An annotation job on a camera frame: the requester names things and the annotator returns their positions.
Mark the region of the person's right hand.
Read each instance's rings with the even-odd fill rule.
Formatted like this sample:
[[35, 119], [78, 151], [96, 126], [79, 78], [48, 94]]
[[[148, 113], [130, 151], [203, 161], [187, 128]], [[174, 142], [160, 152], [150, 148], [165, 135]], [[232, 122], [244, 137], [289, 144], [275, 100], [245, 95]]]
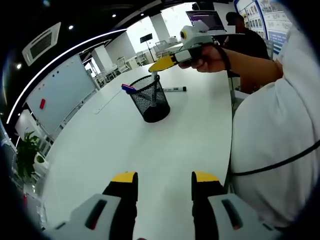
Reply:
[[181, 69], [192, 68], [200, 73], [217, 73], [231, 69], [231, 63], [226, 52], [213, 45], [203, 46], [199, 56], [180, 62], [178, 66]]

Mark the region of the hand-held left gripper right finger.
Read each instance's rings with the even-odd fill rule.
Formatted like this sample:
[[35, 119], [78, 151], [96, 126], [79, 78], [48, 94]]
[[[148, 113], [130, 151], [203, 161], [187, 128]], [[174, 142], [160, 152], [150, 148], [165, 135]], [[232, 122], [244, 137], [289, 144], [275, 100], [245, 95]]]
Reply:
[[191, 199], [196, 240], [276, 240], [281, 235], [210, 173], [192, 172]]

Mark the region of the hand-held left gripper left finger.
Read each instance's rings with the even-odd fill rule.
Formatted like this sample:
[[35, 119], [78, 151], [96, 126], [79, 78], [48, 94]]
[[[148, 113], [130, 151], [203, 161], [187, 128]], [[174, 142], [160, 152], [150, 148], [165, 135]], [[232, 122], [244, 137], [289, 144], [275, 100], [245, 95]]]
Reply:
[[137, 217], [138, 173], [117, 174], [102, 194], [94, 194], [68, 221], [47, 230], [50, 240], [132, 240]]

